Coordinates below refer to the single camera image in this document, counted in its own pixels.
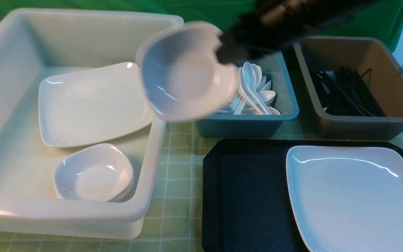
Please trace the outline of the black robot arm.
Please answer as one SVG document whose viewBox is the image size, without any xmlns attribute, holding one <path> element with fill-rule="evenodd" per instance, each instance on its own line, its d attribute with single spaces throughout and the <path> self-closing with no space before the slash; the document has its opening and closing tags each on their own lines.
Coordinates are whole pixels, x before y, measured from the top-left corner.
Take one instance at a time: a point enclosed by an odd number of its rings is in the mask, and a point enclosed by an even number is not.
<svg viewBox="0 0 403 252">
<path fill-rule="evenodd" d="M 389 23 L 382 0 L 257 0 L 219 35 L 215 56 L 221 64 L 261 59 L 369 9 L 377 14 L 365 19 L 365 27 Z"/>
</svg>

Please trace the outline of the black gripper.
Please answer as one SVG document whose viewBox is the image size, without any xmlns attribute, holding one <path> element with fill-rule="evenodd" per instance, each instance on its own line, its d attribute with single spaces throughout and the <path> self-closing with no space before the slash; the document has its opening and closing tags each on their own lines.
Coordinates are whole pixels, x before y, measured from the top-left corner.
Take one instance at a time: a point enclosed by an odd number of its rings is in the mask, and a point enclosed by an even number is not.
<svg viewBox="0 0 403 252">
<path fill-rule="evenodd" d="M 220 64 L 257 60 L 286 48 L 293 41 L 293 28 L 286 13 L 246 13 L 219 35 L 216 49 Z"/>
</svg>

